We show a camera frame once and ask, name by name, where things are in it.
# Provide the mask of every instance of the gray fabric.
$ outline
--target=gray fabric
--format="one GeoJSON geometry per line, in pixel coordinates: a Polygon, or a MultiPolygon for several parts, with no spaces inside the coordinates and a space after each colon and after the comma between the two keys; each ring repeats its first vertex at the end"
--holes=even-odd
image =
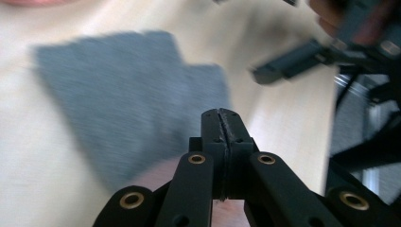
{"type": "Polygon", "coordinates": [[[222,70],[185,65],[170,34],[124,33],[42,46],[40,75],[111,190],[200,136],[201,113],[230,108],[222,70]]]}

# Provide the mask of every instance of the wooden table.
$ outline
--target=wooden table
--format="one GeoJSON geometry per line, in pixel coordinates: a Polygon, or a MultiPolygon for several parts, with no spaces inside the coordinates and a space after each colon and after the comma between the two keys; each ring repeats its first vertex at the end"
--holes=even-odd
{"type": "Polygon", "coordinates": [[[268,87],[247,70],[311,36],[324,39],[304,2],[298,8],[280,0],[0,5],[0,226],[91,226],[111,196],[35,73],[33,46],[145,30],[171,32],[188,63],[221,65],[234,111],[261,150],[280,155],[309,188],[322,190],[335,69],[320,67],[268,87]]]}

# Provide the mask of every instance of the hand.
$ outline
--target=hand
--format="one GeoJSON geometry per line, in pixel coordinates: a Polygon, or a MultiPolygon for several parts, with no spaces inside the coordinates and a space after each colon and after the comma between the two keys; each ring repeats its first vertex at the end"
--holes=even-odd
{"type": "MultiPolygon", "coordinates": [[[[319,25],[330,36],[335,36],[344,15],[344,7],[336,0],[309,0],[310,7],[320,15],[319,25]]],[[[382,0],[363,23],[353,41],[356,44],[374,44],[383,34],[400,0],[382,0]]]]}

